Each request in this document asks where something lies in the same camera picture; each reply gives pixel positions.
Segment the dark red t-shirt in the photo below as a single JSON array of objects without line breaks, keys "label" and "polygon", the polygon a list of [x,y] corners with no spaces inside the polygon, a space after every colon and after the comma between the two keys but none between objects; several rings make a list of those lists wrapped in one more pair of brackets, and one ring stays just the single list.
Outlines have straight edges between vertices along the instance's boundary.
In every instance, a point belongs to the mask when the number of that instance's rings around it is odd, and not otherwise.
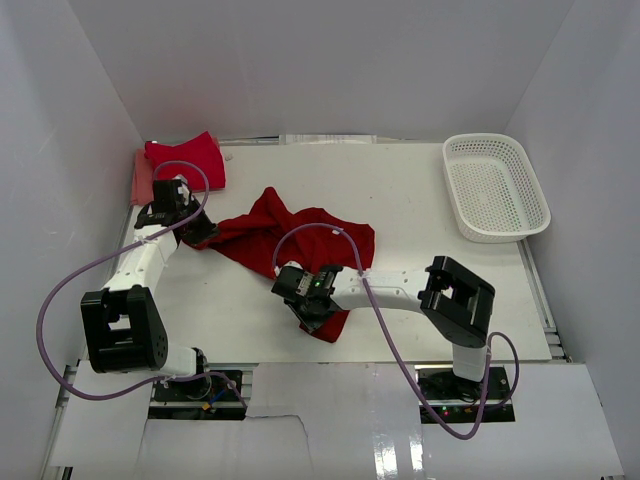
[{"label": "dark red t-shirt", "polygon": [[278,265],[299,263],[317,273],[326,265],[355,269],[372,266],[375,232],[368,224],[341,220],[322,208],[290,212],[276,190],[268,187],[247,214],[223,220],[220,233],[206,248],[269,279],[275,278],[272,259]]}]

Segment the white perforated plastic basket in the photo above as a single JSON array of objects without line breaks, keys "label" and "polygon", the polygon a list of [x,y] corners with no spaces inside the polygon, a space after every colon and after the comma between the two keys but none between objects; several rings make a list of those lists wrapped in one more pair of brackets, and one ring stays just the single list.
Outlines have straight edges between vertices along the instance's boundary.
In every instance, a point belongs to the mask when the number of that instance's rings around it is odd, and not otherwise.
[{"label": "white perforated plastic basket", "polygon": [[442,145],[444,179],[461,234],[501,244],[536,235],[551,212],[522,145],[496,133],[460,134]]}]

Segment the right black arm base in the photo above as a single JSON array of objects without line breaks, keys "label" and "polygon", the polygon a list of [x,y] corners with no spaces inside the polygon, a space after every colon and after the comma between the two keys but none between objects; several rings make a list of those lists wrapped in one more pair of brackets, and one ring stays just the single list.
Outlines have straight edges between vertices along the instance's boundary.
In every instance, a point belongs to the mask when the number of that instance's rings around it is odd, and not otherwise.
[{"label": "right black arm base", "polygon": [[[448,424],[473,424],[480,404],[481,382],[461,379],[451,368],[423,367],[416,370],[416,381],[423,396],[438,416]],[[511,384],[502,366],[489,373],[484,423],[513,423],[515,412],[509,398]]]}]

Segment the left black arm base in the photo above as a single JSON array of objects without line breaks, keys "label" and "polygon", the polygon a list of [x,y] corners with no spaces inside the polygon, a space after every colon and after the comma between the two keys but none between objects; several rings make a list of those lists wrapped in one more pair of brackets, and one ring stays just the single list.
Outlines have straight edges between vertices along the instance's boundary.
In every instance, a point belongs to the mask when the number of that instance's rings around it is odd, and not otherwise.
[{"label": "left black arm base", "polygon": [[216,376],[192,382],[156,383],[148,409],[150,420],[241,421],[246,408],[229,386],[242,392],[243,372],[227,370],[229,379]]}]

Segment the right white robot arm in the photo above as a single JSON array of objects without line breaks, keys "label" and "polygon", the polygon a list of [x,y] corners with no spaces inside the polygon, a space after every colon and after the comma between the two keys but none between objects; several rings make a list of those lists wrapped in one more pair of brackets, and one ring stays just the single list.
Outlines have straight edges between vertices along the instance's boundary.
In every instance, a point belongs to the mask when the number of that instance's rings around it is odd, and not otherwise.
[{"label": "right white robot arm", "polygon": [[364,273],[340,265],[311,273],[289,262],[277,270],[271,292],[312,333],[340,313],[369,307],[370,296],[381,309],[423,314],[451,343],[453,374],[473,382],[485,376],[495,289],[450,257],[436,256],[423,270]]}]

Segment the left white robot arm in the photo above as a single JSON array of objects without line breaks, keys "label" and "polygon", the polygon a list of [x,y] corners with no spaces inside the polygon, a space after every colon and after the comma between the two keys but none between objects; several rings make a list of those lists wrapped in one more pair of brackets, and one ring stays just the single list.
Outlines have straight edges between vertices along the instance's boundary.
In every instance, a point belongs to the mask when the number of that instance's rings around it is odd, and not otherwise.
[{"label": "left white robot arm", "polygon": [[191,377],[203,371],[203,354],[170,342],[154,300],[168,260],[182,243],[196,245],[218,226],[179,177],[155,180],[153,200],[142,207],[133,240],[115,274],[80,304],[89,360],[97,373],[151,371]]}]

